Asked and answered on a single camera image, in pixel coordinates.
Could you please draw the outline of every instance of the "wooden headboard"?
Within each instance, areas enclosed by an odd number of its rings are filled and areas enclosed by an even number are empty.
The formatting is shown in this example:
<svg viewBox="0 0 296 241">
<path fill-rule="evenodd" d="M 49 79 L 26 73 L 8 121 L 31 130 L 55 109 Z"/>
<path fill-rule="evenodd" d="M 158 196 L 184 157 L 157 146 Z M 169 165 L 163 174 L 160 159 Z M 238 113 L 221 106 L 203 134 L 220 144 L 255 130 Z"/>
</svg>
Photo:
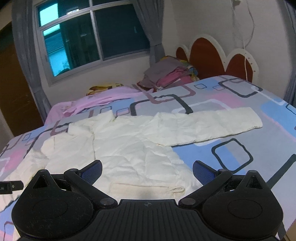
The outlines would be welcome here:
<svg viewBox="0 0 296 241">
<path fill-rule="evenodd" d="M 247 78 L 244 56 L 246 56 Z M 254 84 L 258 81 L 259 68 L 249 52 L 237 48 L 226 56 L 220 44 L 207 34 L 194 38 L 189 49 L 185 45 L 179 45 L 176 57 L 192 64 L 198 71 L 199 79 L 226 74 Z"/>
</svg>

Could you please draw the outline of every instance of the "window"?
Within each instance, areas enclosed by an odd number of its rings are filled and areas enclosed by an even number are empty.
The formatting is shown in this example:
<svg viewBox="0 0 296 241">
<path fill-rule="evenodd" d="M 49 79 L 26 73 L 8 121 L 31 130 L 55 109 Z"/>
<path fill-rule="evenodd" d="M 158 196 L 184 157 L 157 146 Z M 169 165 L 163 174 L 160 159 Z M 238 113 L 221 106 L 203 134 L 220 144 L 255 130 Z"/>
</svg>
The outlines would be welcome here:
<svg viewBox="0 0 296 241">
<path fill-rule="evenodd" d="M 106 60 L 149 49 L 127 0 L 48 0 L 36 9 L 41 58 L 51 83 Z"/>
</svg>

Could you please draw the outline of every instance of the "electrical cable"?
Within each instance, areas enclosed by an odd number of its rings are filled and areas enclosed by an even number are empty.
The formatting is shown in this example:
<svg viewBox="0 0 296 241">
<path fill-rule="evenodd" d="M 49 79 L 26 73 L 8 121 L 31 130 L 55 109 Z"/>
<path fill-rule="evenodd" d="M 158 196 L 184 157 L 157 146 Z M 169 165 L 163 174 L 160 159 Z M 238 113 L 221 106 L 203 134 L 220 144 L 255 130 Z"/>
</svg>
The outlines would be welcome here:
<svg viewBox="0 0 296 241">
<path fill-rule="evenodd" d="M 239 27 L 240 27 L 240 24 L 238 23 L 238 19 L 237 19 L 237 16 L 236 16 L 236 13 L 235 13 L 235 10 L 234 10 L 234 7 L 233 7 L 233 0 L 230 0 L 230 3 L 231 3 L 231 9 L 232 9 L 233 14 L 234 14 L 234 18 L 235 18 L 237 24 L 238 24 Z M 235 36 L 236 36 L 239 40 L 241 40 L 241 41 L 243 42 L 243 46 L 244 46 L 244 70 L 245 70 L 245 73 L 246 73 L 246 81 L 248 81 L 246 47 L 249 45 L 249 43 L 251 42 L 251 40 L 252 40 L 252 38 L 253 38 L 254 30 L 255 30 L 255 22 L 254 22 L 253 15 L 252 15 L 251 10 L 250 10 L 250 7 L 249 7 L 248 0 L 246 0 L 246 3 L 247 3 L 247 7 L 248 7 L 248 12 L 249 12 L 249 14 L 250 14 L 250 17 L 251 17 L 251 19 L 252 19 L 252 23 L 253 23 L 253 28 L 252 28 L 251 35 L 250 35 L 249 38 L 246 39 L 246 40 L 249 39 L 248 43 L 245 44 L 245 40 L 244 40 L 243 35 L 242 35 L 242 33 L 241 33 L 241 31 L 240 31 L 239 28 L 238 28 L 238 31 L 239 31 L 239 33 L 240 33 L 240 35 L 241 35 L 242 38 L 240 38 L 240 37 L 235 33 L 235 31 L 234 31 L 234 34 L 235 34 Z"/>
</svg>

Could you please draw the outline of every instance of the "window frame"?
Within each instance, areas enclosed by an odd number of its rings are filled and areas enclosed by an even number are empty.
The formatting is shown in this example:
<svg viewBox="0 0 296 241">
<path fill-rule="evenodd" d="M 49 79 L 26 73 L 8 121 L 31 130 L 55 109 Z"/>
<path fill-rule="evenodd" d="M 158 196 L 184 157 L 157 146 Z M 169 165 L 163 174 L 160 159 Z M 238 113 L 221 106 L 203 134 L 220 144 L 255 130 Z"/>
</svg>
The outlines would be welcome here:
<svg viewBox="0 0 296 241">
<path fill-rule="evenodd" d="M 40 21 L 39 21 L 39 14 L 38 14 L 38 6 L 47 2 L 48 0 L 41 1 L 37 4 L 34 5 L 33 7 L 33 16 L 35 18 L 35 33 L 36 33 L 36 38 L 37 38 L 37 43 L 38 43 L 38 49 L 40 52 L 40 58 L 42 62 L 42 66 L 45 72 L 45 76 L 48 82 L 49 86 L 52 86 L 64 79 L 67 79 L 68 77 L 77 74 L 79 72 L 83 72 L 87 69 L 99 66 L 99 67 L 104 67 L 107 65 L 115 64 L 117 62 L 129 60 L 129 59 L 134 59 L 142 56 L 148 56 L 149 55 L 149 49 L 142 49 L 142 50 L 137 50 L 137 51 L 132 51 L 128 53 L 123 53 L 120 55 L 104 58 L 103 57 L 103 51 L 102 51 L 102 46 L 100 42 L 100 37 L 99 37 L 99 31 L 98 31 L 98 26 L 96 23 L 96 16 L 94 11 L 99 10 L 99 9 L 104 9 L 104 8 L 109 8 L 109 7 L 115 7 L 115 6 L 120 6 L 120 5 L 127 5 L 127 4 L 132 4 L 129 0 L 121 0 L 121 1 L 115 1 L 115 2 L 110 2 L 110 3 L 104 3 L 100 5 L 95 5 L 93 6 L 92 0 L 89 0 L 89 7 L 84 8 L 79 10 L 78 12 L 74 12 L 68 15 L 61 16 L 57 18 L 54 21 L 51 21 L 43 26 L 39 26 Z M 45 45 L 45 39 L 43 36 L 43 31 L 60 24 L 64 21 L 67 21 L 69 19 L 84 15 L 84 14 L 90 14 L 91 17 L 91 23 L 92 23 L 92 28 L 94 31 L 94 36 L 95 36 L 95 42 L 98 48 L 98 53 L 99 53 L 99 60 L 96 60 L 94 62 L 90 62 L 88 64 L 79 66 L 77 68 L 74 68 L 72 70 L 69 70 L 65 73 L 59 74 L 57 76 L 53 75 L 49 60 L 48 60 L 48 55 L 47 55 L 47 49 Z"/>
</svg>

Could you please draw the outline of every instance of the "window pane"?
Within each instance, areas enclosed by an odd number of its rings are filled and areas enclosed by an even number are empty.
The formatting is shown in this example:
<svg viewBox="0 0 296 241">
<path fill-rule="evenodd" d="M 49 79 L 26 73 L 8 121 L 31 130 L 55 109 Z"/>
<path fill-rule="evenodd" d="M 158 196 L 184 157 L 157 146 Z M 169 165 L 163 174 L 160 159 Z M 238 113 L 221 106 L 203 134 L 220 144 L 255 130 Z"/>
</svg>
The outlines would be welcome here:
<svg viewBox="0 0 296 241">
<path fill-rule="evenodd" d="M 105 58 L 149 49 L 149 41 L 132 4 L 95 11 Z"/>
<path fill-rule="evenodd" d="M 93 5 L 95 6 L 103 3 L 117 2 L 117 1 L 121 1 L 121 0 L 93 0 Z"/>
<path fill-rule="evenodd" d="M 54 76 L 99 60 L 90 14 L 55 25 L 43 35 Z"/>
<path fill-rule="evenodd" d="M 38 6 L 39 25 L 89 7 L 89 0 L 50 0 Z"/>
</svg>

